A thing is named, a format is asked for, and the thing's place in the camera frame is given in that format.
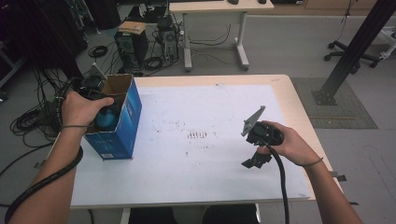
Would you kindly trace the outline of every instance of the bracelet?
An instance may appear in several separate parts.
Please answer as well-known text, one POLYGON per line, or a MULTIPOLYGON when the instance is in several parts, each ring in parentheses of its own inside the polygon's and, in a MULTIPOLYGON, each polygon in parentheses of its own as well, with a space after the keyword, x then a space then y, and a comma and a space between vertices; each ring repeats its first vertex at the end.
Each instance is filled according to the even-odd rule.
POLYGON ((298 165, 298 166, 303 166, 303 167, 307 167, 307 166, 312 166, 312 165, 315 165, 315 164, 317 164, 317 163, 320 163, 321 161, 323 161, 323 157, 320 158, 318 161, 314 161, 314 162, 312 162, 312 163, 308 163, 308 164, 304 164, 304 165, 300 165, 300 164, 296 164, 296 165, 298 165))

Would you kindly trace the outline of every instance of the white table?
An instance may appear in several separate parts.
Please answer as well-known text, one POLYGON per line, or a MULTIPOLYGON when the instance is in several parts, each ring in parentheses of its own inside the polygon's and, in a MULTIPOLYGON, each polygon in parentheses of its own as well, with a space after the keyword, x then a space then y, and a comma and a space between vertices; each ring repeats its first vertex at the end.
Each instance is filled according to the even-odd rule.
POLYGON ((181 13, 184 22, 184 65, 187 71, 192 69, 191 49, 189 34, 186 27, 191 20, 201 24, 240 24, 239 34, 235 39, 236 48, 242 65, 248 70, 248 57, 242 44, 245 32, 245 23, 249 11, 261 11, 274 8, 270 0, 266 4, 259 4, 258 0, 239 0, 238 5, 233 5, 227 0, 209 2, 171 3, 170 11, 181 13))
MULTIPOLYGON (((243 119, 260 105, 267 106, 262 119, 293 127, 332 169, 285 75, 138 77, 135 82, 143 110, 134 159, 102 161, 83 141, 84 158, 77 169, 72 208, 281 201, 275 161, 264 164, 260 170, 240 165, 256 148, 240 135, 243 119), (155 102, 156 92, 163 93, 163 98, 157 98, 160 102, 155 102), (183 98, 192 100, 175 102, 183 98), (178 111, 164 105, 178 105, 178 111), (160 109, 147 110, 153 106, 160 109), (234 112, 225 113, 223 108, 234 112)), ((303 169, 287 160, 283 162, 290 199, 314 199, 303 169)))

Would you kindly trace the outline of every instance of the metal pole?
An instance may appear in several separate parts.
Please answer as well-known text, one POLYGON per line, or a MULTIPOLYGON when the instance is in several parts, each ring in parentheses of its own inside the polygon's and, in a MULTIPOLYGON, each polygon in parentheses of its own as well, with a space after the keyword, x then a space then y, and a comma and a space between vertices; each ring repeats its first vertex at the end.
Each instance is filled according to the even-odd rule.
POLYGON ((321 90, 312 91, 317 105, 335 105, 333 97, 347 78, 350 69, 370 47, 395 10, 396 1, 377 0, 321 90))

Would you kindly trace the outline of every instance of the hand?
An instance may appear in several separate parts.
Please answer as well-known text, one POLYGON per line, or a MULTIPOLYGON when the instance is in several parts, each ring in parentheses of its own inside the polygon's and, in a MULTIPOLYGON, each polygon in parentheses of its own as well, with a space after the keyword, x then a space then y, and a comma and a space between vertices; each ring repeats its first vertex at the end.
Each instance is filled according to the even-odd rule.
MULTIPOLYGON (((319 159, 318 154, 310 147, 305 140, 292 128, 285 127, 279 123, 262 121, 279 129, 284 136, 284 141, 279 146, 272 148, 279 154, 286 157, 295 164, 310 164, 319 159)), ((258 147, 257 151, 262 154, 269 154, 267 147, 258 147)))
POLYGON ((111 97, 90 101, 75 91, 70 91, 66 94, 66 98, 62 104, 63 126, 88 126, 95 119, 96 114, 102 107, 112 105, 113 103, 114 99, 111 97))

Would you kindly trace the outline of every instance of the floor mat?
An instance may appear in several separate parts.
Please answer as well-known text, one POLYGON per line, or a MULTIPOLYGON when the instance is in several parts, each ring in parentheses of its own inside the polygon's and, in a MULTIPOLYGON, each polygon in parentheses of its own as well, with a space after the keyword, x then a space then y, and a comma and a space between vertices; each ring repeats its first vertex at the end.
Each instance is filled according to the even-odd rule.
POLYGON ((295 77, 291 79, 314 128, 378 129, 346 81, 334 96, 337 105, 317 105, 312 96, 312 91, 319 91, 326 79, 321 77, 295 77))

